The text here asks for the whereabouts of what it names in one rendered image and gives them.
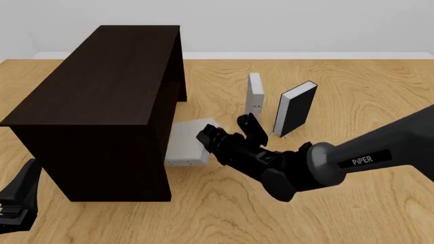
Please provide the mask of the black book with white pages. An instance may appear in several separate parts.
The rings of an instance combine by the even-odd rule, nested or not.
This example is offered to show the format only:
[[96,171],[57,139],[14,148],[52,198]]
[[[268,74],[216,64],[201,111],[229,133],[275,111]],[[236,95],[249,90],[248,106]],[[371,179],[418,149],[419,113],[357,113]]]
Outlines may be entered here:
[[306,122],[317,85],[306,81],[281,94],[273,133],[280,138],[286,136]]

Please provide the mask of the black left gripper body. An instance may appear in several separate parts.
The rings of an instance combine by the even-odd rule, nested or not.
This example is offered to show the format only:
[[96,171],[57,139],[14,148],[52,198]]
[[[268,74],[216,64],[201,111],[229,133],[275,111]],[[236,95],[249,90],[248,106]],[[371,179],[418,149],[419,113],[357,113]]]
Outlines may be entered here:
[[38,207],[30,205],[0,204],[0,233],[29,231],[37,217]]

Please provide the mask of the white upright book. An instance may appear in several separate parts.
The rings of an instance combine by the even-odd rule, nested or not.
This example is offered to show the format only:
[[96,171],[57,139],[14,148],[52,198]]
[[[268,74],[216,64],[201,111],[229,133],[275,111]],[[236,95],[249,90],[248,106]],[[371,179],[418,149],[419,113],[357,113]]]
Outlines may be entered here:
[[249,73],[248,88],[245,101],[245,114],[252,113],[258,121],[261,120],[261,113],[264,102],[264,90],[260,73]]

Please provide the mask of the dark brown wooden cabinet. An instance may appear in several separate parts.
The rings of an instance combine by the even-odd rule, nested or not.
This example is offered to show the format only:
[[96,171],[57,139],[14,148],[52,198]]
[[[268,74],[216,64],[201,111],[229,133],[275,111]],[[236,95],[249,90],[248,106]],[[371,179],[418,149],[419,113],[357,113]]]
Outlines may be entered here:
[[2,121],[72,202],[168,202],[179,26],[99,26]]

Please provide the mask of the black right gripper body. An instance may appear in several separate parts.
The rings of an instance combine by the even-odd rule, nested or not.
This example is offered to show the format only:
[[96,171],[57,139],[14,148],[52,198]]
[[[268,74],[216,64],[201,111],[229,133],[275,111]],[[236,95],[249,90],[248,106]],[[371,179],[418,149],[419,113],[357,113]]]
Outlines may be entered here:
[[207,124],[196,138],[222,165],[246,165],[248,162],[247,142],[241,134],[228,134],[221,127]]

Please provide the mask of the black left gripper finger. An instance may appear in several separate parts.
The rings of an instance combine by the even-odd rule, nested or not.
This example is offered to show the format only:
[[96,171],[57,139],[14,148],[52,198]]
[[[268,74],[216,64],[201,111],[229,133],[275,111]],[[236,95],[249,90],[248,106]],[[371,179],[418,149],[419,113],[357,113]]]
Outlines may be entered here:
[[2,206],[36,207],[37,188],[42,166],[36,159],[28,160],[15,178],[0,190]]

